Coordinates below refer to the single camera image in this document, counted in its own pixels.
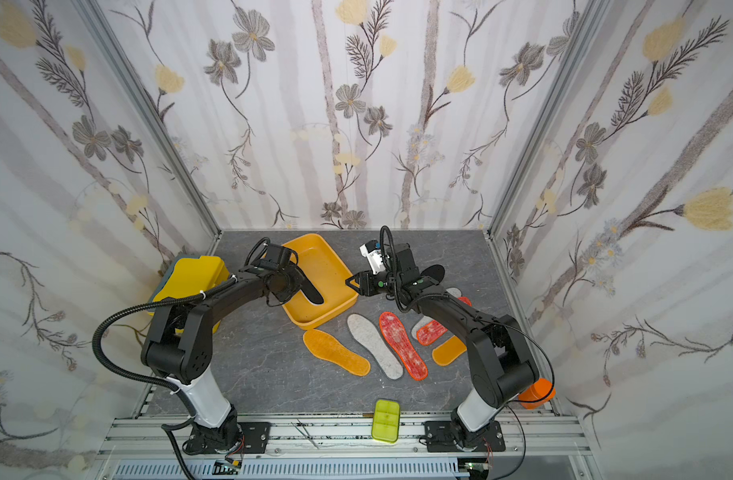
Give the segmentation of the black insole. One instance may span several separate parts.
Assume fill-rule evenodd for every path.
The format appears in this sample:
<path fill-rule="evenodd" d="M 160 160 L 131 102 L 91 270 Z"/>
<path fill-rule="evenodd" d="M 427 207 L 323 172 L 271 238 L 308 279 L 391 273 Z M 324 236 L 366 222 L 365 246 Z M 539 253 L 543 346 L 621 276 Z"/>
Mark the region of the black insole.
<path fill-rule="evenodd" d="M 422 289 L 438 286 L 444 280 L 444 276 L 445 268 L 440 264 L 434 264 L 422 270 L 417 285 Z"/>
<path fill-rule="evenodd" d="M 292 276 L 294 276 L 294 283 L 296 289 L 304 294 L 304 297 L 314 305 L 324 304 L 324 296 L 318 291 L 318 288 L 308 279 L 308 276 L 304 273 L 302 268 L 294 265 L 292 268 Z"/>

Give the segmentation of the orange translucent insole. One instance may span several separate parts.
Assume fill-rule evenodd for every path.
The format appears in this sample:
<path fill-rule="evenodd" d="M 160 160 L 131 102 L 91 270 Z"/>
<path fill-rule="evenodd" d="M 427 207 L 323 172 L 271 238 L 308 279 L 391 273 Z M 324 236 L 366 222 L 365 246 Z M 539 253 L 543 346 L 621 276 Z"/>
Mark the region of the orange translucent insole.
<path fill-rule="evenodd" d="M 444 344 L 432 351 L 433 362 L 441 367 L 450 366 L 456 359 L 467 351 L 463 341 L 456 336 L 450 337 Z"/>
<path fill-rule="evenodd" d="M 304 345 L 314 357 L 337 365 L 354 376 L 364 377 L 371 370 L 366 358 L 344 347 L 326 332 L 316 329 L 304 332 Z"/>

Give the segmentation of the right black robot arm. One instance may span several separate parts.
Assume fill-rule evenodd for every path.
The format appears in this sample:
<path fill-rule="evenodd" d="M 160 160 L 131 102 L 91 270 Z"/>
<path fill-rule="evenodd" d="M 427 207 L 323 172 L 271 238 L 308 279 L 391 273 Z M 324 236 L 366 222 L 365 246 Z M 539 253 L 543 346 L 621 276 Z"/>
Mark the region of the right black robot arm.
<path fill-rule="evenodd" d="M 466 348 L 472 390 L 450 416 L 446 441 L 459 450 L 480 446 L 492 419 L 539 379 L 528 338 L 510 316 L 494 317 L 452 296 L 442 286 L 445 269 L 420 270 L 410 246 L 371 240 L 360 246 L 369 268 L 346 280 L 361 296 L 384 294 L 403 308 L 442 325 Z"/>

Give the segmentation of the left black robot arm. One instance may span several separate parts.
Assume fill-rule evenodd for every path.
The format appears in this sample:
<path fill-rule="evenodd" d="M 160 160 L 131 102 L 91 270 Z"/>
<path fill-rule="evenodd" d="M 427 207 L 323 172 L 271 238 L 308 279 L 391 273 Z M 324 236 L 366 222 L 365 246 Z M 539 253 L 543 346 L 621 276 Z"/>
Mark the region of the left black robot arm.
<path fill-rule="evenodd" d="M 152 328 L 142 347 L 142 363 L 164 380 L 188 410 L 192 433 L 187 454 L 226 453 L 242 444 L 236 408 L 220 391 L 212 374 L 214 327 L 246 303 L 274 296 L 284 304 L 308 281 L 298 254 L 262 239 L 242 268 L 216 286 L 168 305 L 152 308 Z"/>

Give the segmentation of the yellow plastic storage tray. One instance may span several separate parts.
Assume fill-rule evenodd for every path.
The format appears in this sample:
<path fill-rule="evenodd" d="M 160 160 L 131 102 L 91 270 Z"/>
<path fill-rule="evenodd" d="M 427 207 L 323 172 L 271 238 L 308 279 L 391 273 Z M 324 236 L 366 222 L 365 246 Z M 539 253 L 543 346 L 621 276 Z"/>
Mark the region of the yellow plastic storage tray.
<path fill-rule="evenodd" d="M 356 305 L 358 294 L 346 285 L 352 272 L 322 236 L 308 233 L 284 243 L 284 247 L 300 256 L 298 266 L 324 298 L 322 305 L 316 305 L 302 291 L 294 295 L 284 304 L 294 325 L 302 330 L 314 329 Z"/>

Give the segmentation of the grey felt insole right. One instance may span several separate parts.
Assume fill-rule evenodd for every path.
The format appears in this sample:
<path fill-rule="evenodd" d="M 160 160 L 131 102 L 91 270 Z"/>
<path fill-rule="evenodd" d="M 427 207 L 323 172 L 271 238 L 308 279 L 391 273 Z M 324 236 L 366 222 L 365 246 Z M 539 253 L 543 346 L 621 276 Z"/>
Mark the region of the grey felt insole right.
<path fill-rule="evenodd" d="M 455 298 L 458 298 L 461 296 L 461 290 L 456 287 L 447 288 L 446 292 Z M 414 324 L 414 326 L 412 327 L 412 330 L 410 331 L 410 336 L 413 339 L 418 340 L 419 330 L 422 327 L 426 326 L 427 324 L 430 324 L 432 321 L 433 321 L 432 318 L 427 317 L 427 316 L 422 316 L 422 318 L 420 318 L 420 320 L 418 320 L 418 322 L 416 322 L 416 324 Z"/>

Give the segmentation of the grey felt insole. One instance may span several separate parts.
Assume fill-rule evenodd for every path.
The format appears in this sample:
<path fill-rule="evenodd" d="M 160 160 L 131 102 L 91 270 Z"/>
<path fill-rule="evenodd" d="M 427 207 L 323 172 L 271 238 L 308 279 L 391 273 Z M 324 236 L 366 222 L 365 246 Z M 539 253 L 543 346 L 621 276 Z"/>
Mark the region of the grey felt insole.
<path fill-rule="evenodd" d="M 371 354 L 389 380 L 402 378 L 404 368 L 385 344 L 377 327 L 360 314 L 350 314 L 346 319 L 348 330 L 358 344 Z"/>
<path fill-rule="evenodd" d="M 461 290 L 456 287 L 447 288 L 446 292 L 455 298 L 458 298 L 461 296 Z M 427 317 L 427 316 L 422 316 L 422 318 L 420 318 L 420 320 L 418 320 L 418 322 L 416 322 L 416 324 L 414 324 L 414 326 L 412 327 L 412 330 L 410 331 L 410 336 L 413 339 L 418 340 L 419 330 L 422 327 L 426 326 L 427 324 L 430 324 L 432 321 L 433 321 L 432 318 Z"/>

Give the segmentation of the grey felt insole left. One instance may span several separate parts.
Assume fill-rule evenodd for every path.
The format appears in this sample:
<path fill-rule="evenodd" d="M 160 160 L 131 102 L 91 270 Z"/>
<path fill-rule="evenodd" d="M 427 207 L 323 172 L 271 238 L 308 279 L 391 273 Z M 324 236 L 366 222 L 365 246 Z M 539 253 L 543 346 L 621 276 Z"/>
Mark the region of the grey felt insole left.
<path fill-rule="evenodd" d="M 358 344 L 371 354 L 389 380 L 402 378 L 404 368 L 385 344 L 377 327 L 360 314 L 350 314 L 346 319 L 348 330 Z"/>

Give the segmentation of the red patterned insole left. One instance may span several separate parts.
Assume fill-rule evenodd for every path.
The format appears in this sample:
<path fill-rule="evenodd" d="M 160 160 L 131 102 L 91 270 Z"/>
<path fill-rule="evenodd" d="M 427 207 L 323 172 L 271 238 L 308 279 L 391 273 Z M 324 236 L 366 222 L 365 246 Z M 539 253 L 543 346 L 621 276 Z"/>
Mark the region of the red patterned insole left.
<path fill-rule="evenodd" d="M 415 381 L 428 376 L 428 368 L 420 355 L 411 345 L 409 335 L 400 319 L 391 312 L 383 312 L 378 319 L 380 333 L 397 355 L 405 371 Z"/>

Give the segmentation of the red patterned insole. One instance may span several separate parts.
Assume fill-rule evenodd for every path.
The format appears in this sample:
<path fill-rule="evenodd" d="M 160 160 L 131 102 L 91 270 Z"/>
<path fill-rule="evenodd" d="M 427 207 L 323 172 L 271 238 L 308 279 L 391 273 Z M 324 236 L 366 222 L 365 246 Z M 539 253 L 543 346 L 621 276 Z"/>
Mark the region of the red patterned insole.
<path fill-rule="evenodd" d="M 446 327 L 438 321 L 433 320 L 430 324 L 427 324 L 419 330 L 418 340 L 416 341 L 422 346 L 430 346 L 442 338 L 447 332 L 448 329 Z"/>
<path fill-rule="evenodd" d="M 400 319 L 391 312 L 383 312 L 378 319 L 380 333 L 397 355 L 405 371 L 415 381 L 428 376 L 428 368 L 420 355 L 411 345 L 409 335 Z"/>

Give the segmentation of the red patterned insole right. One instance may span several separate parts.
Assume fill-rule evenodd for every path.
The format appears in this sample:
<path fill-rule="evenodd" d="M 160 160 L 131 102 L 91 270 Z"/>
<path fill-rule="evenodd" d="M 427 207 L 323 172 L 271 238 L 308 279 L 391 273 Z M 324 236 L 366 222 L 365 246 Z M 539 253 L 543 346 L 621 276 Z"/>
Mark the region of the red patterned insole right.
<path fill-rule="evenodd" d="M 422 346 L 430 346 L 442 338 L 447 332 L 448 329 L 446 327 L 438 321 L 433 320 L 430 324 L 427 324 L 419 330 L 418 340 L 416 341 Z"/>

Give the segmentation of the orange cylindrical container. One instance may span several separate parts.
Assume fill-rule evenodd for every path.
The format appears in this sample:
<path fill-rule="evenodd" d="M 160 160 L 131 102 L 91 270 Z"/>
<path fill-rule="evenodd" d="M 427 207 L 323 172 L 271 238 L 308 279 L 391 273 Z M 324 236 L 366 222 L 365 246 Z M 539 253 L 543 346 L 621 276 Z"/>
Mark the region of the orange cylindrical container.
<path fill-rule="evenodd" d="M 545 378 L 537 380 L 530 388 L 518 395 L 517 403 L 524 409 L 534 410 L 555 396 L 553 383 Z"/>

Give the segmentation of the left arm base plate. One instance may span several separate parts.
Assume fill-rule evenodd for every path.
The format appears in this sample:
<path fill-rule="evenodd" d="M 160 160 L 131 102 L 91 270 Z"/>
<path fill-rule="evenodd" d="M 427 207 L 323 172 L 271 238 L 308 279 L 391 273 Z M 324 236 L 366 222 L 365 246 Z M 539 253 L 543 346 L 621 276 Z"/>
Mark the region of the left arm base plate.
<path fill-rule="evenodd" d="M 192 426 L 192 433 L 182 447 L 188 455 L 264 454 L 270 440 L 270 422 L 228 420 L 218 428 Z"/>

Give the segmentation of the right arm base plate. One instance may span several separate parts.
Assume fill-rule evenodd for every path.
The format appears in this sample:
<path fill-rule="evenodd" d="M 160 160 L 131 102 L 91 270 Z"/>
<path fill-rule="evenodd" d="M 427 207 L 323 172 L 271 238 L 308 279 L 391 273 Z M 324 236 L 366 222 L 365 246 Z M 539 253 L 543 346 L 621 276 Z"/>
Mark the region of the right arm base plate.
<path fill-rule="evenodd" d="M 496 421 L 477 431 L 466 430 L 457 420 L 426 421 L 423 428 L 420 440 L 430 453 L 499 453 L 506 450 L 504 435 Z"/>

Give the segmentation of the aluminium rail frame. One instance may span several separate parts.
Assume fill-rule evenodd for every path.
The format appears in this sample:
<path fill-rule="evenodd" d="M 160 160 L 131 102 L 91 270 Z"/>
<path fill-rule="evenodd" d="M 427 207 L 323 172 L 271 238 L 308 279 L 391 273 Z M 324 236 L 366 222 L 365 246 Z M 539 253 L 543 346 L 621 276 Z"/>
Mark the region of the aluminium rail frame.
<path fill-rule="evenodd" d="M 264 454 L 210 454 L 184 457 L 240 466 L 248 459 L 455 458 L 467 479 L 599 479 L 590 442 L 573 416 L 551 410 L 504 411 L 496 417 L 504 452 L 430 453 L 421 443 L 426 421 L 444 421 L 445 412 L 408 412 L 400 417 L 394 444 L 371 437 L 372 419 L 362 413 L 242 415 L 240 422 L 270 422 Z"/>

